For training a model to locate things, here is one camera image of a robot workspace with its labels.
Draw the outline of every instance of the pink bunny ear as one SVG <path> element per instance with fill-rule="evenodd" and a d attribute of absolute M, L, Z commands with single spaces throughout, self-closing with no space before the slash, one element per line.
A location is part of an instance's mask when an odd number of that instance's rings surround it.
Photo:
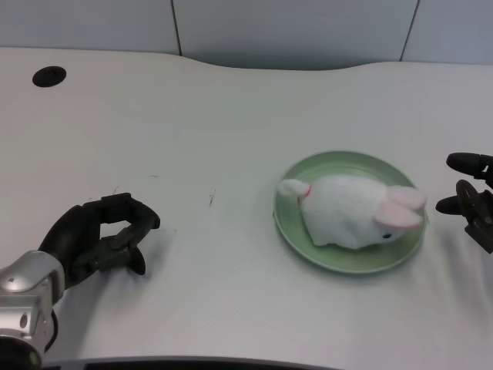
<path fill-rule="evenodd" d="M 399 229 L 412 229 L 421 224 L 422 218 L 399 203 L 386 200 L 380 203 L 374 220 L 381 225 Z"/>
<path fill-rule="evenodd" d="M 426 205 L 426 196 L 413 187 L 389 187 L 387 198 L 410 210 L 422 210 Z"/>

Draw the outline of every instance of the green plate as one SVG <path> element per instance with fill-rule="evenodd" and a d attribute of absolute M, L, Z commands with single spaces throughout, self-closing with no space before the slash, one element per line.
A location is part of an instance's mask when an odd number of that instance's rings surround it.
<path fill-rule="evenodd" d="M 311 183 L 319 177 L 335 173 L 358 174 L 387 185 L 415 187 L 406 175 L 389 163 L 355 152 L 326 152 L 310 156 L 292 166 L 283 178 Z M 375 244 L 354 251 L 336 244 L 316 247 L 295 197 L 283 197 L 276 193 L 274 216 L 282 235 L 302 256 L 329 270 L 348 274 L 383 271 L 408 259 L 421 246 L 427 220 L 424 215 L 425 222 L 418 229 L 408 231 L 392 243 Z"/>

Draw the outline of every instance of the white table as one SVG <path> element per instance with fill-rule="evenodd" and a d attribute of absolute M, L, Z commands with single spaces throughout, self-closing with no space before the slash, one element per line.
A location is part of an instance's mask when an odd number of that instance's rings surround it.
<path fill-rule="evenodd" d="M 66 292 L 48 363 L 199 355 L 354 370 L 493 366 L 492 259 L 464 219 L 434 210 L 465 178 L 446 167 L 449 153 L 493 154 L 493 67 L 286 72 L 48 49 L 0 49 L 0 60 L 3 265 L 37 249 L 71 206 L 115 191 L 162 220 L 141 244 L 148 276 L 97 274 Z M 33 73 L 51 65 L 66 80 L 34 86 Z M 428 193 L 415 257 L 351 277 L 287 246 L 272 218 L 276 183 L 327 150 L 378 156 Z"/>

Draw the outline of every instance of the stuffed bunny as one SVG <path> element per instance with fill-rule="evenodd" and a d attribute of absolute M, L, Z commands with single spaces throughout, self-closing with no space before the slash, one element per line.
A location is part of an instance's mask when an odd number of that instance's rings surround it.
<path fill-rule="evenodd" d="M 388 187 L 356 175 L 330 175 L 312 184 L 282 180 L 277 188 L 298 197 L 301 213 L 315 245 L 338 244 L 359 249 L 389 243 L 418 227 L 426 196 L 412 187 Z"/>

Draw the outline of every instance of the bunny tail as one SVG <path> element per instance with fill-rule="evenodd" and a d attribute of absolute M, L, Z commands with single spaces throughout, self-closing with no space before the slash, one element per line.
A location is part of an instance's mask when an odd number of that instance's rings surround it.
<path fill-rule="evenodd" d="M 282 180 L 277 186 L 277 191 L 283 195 L 302 197 L 307 195 L 310 184 L 296 179 Z"/>

